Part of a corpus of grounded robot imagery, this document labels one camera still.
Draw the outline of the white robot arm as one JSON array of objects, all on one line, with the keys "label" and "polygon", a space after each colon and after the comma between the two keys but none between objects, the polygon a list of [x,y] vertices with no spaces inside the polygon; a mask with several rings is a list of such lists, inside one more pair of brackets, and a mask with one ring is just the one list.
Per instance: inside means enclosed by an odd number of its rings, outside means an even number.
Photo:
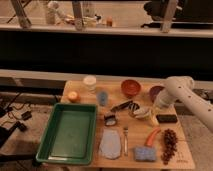
[{"label": "white robot arm", "polygon": [[170,76],[164,81],[164,89],[157,95],[154,106],[169,108],[181,101],[212,133],[213,105],[193,92],[195,82],[190,76]]}]

